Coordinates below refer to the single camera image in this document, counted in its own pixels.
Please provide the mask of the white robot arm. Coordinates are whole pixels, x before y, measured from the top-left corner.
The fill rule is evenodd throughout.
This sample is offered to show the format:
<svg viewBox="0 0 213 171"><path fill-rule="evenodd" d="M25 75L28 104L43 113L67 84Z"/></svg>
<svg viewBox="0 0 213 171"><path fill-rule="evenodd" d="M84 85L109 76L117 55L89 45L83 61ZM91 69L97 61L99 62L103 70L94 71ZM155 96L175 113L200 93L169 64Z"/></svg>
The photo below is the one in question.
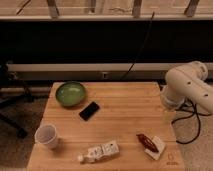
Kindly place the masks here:
<svg viewBox="0 0 213 171"><path fill-rule="evenodd" d="M200 61L170 69L160 94L162 104L167 109L177 109L188 98L213 114L213 87L205 83L207 76L207 66Z"/></svg>

